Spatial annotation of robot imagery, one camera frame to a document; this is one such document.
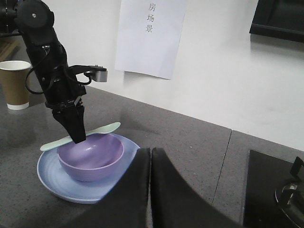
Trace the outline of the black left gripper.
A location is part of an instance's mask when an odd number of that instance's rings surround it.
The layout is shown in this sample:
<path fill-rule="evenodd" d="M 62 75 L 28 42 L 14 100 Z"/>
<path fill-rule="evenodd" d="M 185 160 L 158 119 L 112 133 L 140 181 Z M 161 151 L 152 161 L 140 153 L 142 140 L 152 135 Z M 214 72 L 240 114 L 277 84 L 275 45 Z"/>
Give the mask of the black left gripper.
<path fill-rule="evenodd" d="M 53 117 L 66 129 L 74 143 L 86 140 L 82 97 L 86 94 L 83 85 L 69 78 L 67 73 L 67 53 L 60 42 L 34 45 L 26 42 L 26 52 L 42 91 L 36 92 L 26 85 L 26 89 L 35 95 L 43 94 L 46 106 L 53 109 Z"/>

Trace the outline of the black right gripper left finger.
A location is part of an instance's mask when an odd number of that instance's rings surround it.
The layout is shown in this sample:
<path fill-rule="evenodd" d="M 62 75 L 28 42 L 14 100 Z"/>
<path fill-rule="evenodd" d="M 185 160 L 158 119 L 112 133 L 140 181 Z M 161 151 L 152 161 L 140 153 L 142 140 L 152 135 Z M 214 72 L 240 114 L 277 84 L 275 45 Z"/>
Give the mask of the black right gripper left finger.
<path fill-rule="evenodd" d="M 115 186 L 92 208 L 68 223 L 70 228 L 144 228 L 150 181 L 150 149 L 138 149 Z"/>

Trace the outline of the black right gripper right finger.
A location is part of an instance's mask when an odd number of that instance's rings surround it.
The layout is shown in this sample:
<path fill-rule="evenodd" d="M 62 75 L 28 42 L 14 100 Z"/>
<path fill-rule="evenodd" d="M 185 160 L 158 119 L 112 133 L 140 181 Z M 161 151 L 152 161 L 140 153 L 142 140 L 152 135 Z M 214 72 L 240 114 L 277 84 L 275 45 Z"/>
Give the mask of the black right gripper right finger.
<path fill-rule="evenodd" d="M 152 150 L 151 208 L 154 228 L 240 228 L 213 208 L 181 177 L 162 148 Z"/>

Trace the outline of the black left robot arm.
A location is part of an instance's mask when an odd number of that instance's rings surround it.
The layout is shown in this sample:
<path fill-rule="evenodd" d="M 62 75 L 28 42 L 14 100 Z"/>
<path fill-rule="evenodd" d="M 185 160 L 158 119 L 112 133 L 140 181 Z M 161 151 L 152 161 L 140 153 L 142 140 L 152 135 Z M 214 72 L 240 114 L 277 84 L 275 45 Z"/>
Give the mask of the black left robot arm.
<path fill-rule="evenodd" d="M 64 47 L 53 28 L 54 14 L 41 0 L 2 0 L 0 31 L 17 30 L 25 43 L 33 71 L 39 81 L 46 106 L 53 117 L 67 130 L 75 143 L 86 139 L 84 107 L 81 96 L 86 94 L 76 75 L 89 71 L 88 66 L 69 67 Z"/>

